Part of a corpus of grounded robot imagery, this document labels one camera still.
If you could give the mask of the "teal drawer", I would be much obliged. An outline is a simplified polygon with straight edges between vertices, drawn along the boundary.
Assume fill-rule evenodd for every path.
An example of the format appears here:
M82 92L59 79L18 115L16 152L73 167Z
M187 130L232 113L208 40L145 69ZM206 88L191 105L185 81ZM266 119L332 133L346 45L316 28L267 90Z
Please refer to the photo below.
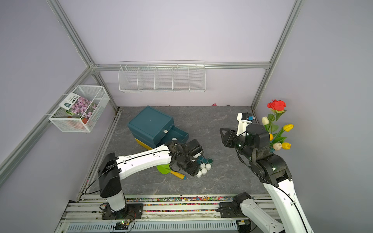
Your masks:
M161 146L176 139L179 143L186 143L189 139L189 134L176 126L170 128L166 135L160 140L157 146Z

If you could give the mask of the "teal drawer cabinet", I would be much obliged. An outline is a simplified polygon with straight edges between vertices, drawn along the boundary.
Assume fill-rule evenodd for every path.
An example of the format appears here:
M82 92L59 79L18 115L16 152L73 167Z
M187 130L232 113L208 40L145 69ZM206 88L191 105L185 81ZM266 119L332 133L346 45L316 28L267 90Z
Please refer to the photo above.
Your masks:
M173 117L150 106L145 107L128 124L131 133L145 145L156 148L174 126Z

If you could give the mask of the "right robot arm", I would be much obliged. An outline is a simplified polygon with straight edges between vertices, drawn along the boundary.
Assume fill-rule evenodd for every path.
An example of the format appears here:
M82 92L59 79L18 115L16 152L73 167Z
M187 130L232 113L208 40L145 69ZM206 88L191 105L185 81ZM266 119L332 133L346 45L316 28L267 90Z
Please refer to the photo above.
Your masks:
M285 160L270 151L270 134L264 126L249 124L239 133L221 128L221 141L236 150L270 194L280 220L262 210L247 193L235 197L237 210L264 233L311 233L313 231L295 192L292 175Z

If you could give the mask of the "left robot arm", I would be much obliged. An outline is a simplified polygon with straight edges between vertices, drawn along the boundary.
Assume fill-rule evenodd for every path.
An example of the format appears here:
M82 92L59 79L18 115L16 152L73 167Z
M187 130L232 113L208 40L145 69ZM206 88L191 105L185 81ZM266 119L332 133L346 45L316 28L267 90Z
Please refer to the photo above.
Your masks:
M143 204L127 203L121 180L152 167L173 164L190 176L195 176L200 168L198 158L203 155L203 147L196 139L183 144L172 140L137 154L106 155L99 166L98 177L94 180L99 184L100 197L106 199L105 207L100 208L103 212L102 219L140 219L142 216Z

